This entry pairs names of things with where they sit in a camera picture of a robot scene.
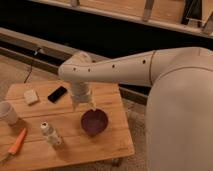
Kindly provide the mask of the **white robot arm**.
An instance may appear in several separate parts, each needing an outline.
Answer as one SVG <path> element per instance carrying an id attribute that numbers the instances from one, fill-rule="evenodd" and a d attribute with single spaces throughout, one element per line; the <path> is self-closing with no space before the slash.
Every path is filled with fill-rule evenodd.
<path id="1" fill-rule="evenodd" d="M 147 86 L 148 171 L 213 171 L 213 50 L 152 50 L 96 63 L 77 52 L 58 69 L 72 100 L 89 101 L 90 82 Z"/>

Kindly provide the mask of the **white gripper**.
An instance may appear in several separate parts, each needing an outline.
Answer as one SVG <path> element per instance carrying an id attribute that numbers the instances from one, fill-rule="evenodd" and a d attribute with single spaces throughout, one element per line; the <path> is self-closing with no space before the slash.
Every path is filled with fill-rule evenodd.
<path id="1" fill-rule="evenodd" d="M 96 104 L 91 101 L 92 91 L 88 83 L 79 82 L 71 84 L 73 111 L 75 111 L 79 103 L 88 103 L 92 110 L 96 110 Z"/>

